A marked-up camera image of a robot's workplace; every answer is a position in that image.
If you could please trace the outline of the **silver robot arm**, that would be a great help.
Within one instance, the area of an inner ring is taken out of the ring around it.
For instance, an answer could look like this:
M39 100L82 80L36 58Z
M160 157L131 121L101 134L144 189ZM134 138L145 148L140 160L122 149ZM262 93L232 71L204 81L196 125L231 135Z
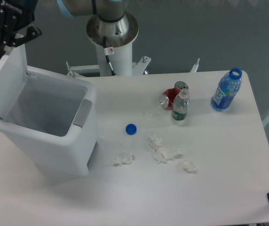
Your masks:
M62 14L68 17L91 15L94 28L87 34L95 43L120 47L138 33L136 19L126 12L124 0L58 0ZM36 0L0 0L0 59L6 51L42 35L35 24Z

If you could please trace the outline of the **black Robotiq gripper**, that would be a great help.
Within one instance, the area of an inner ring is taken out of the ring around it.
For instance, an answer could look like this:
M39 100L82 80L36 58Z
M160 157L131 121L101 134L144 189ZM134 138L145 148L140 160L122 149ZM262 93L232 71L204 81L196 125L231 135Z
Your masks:
M36 0L0 0L0 59L5 45L19 47L42 35L33 24Z

